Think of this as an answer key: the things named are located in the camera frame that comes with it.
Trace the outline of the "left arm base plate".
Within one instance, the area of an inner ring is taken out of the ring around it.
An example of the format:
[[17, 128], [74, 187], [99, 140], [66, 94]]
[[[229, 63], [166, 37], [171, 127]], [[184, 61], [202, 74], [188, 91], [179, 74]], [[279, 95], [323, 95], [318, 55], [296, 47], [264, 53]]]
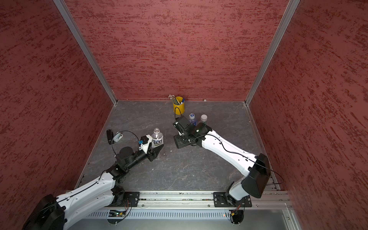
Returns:
[[137, 191], [125, 191], [118, 194], [114, 198], [113, 204], [111, 206], [115, 207], [137, 207], [140, 199], [140, 192]]

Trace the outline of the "pencils bundle in cup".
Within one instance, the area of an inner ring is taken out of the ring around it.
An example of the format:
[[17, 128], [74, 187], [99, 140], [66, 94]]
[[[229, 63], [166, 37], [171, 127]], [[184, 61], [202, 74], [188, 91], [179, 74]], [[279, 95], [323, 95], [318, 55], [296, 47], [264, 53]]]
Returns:
[[180, 105], [181, 104], [181, 102], [179, 102], [174, 95], [169, 95], [168, 97], [169, 97], [169, 99], [171, 100], [171, 102], [173, 104], [175, 104], [175, 105]]

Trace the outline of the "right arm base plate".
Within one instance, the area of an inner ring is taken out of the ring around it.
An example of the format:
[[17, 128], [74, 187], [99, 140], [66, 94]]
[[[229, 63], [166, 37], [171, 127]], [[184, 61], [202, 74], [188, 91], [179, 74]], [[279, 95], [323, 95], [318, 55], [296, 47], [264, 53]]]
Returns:
[[214, 206], [216, 208], [251, 208], [252, 202], [250, 196], [243, 197], [240, 201], [231, 197], [225, 192], [214, 192], [213, 193]]

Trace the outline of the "aluminium mounting rail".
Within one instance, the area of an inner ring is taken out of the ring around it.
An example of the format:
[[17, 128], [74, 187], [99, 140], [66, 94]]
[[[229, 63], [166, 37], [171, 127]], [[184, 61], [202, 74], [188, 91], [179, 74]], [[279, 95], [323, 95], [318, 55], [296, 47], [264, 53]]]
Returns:
[[135, 209], [255, 209], [255, 210], [293, 210], [294, 207], [287, 191], [265, 191], [261, 198], [250, 197], [251, 208], [216, 208], [213, 193], [216, 191], [180, 191], [180, 190], [128, 190], [140, 192], [138, 206]]

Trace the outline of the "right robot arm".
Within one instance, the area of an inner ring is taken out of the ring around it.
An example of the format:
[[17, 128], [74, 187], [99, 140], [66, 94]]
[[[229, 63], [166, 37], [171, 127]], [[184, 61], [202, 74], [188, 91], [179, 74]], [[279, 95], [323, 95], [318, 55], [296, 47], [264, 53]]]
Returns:
[[225, 140], [210, 126], [204, 123], [194, 125], [184, 116], [176, 118], [173, 126], [178, 131], [178, 135], [174, 136], [177, 148], [200, 146], [226, 160], [243, 175], [243, 179], [229, 188], [228, 195], [232, 199], [239, 201], [248, 195], [262, 197], [271, 177], [266, 155], [249, 153]]

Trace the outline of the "black stapler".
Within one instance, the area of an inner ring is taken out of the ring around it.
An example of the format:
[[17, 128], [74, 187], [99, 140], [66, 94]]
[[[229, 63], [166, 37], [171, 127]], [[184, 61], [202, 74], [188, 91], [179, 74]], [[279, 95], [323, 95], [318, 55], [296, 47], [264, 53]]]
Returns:
[[114, 133], [111, 129], [108, 129], [106, 131], [106, 136], [107, 136], [107, 140], [108, 140], [108, 144], [112, 145], [114, 143], [113, 138], [114, 138]]

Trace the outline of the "grey small stapler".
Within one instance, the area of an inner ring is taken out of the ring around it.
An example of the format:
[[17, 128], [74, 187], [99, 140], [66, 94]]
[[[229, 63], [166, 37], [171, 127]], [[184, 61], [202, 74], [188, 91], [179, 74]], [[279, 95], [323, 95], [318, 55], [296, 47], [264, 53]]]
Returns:
[[121, 139], [123, 138], [123, 134], [121, 132], [117, 132], [114, 137], [113, 137], [113, 141], [115, 143], [119, 142]]

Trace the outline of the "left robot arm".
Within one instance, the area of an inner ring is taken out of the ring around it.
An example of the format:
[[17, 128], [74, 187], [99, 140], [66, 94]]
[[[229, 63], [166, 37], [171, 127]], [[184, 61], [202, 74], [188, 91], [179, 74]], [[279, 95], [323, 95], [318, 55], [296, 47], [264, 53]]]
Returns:
[[59, 196], [43, 197], [23, 225], [24, 230], [67, 230], [89, 214], [118, 202], [125, 190], [121, 180], [145, 159], [157, 158], [163, 145], [141, 144], [137, 151], [124, 147], [116, 162], [91, 182]]

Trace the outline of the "yellow pencil cup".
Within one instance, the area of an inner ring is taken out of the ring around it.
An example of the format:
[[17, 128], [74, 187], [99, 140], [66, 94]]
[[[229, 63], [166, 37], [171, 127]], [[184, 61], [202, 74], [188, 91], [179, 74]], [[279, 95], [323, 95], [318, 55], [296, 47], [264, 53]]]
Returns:
[[[179, 102], [181, 102], [181, 100], [183, 99], [183, 97], [180, 96], [176, 96], [176, 98]], [[185, 102], [181, 105], [173, 104], [173, 111], [175, 115], [183, 115], [185, 112]]]

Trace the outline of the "small clear bottle white label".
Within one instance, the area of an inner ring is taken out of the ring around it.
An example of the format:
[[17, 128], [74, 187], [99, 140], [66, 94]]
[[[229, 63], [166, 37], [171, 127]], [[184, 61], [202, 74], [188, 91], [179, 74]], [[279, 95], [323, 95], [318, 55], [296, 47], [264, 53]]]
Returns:
[[163, 133], [159, 128], [155, 128], [152, 134], [152, 147], [156, 148], [163, 145]]

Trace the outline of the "clear bottle blue label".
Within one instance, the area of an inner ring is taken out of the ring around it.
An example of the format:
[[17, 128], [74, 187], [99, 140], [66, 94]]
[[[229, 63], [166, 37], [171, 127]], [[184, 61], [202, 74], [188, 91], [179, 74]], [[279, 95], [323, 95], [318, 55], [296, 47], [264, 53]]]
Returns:
[[190, 123], [192, 123], [194, 126], [197, 125], [197, 119], [194, 113], [191, 113], [188, 118]]

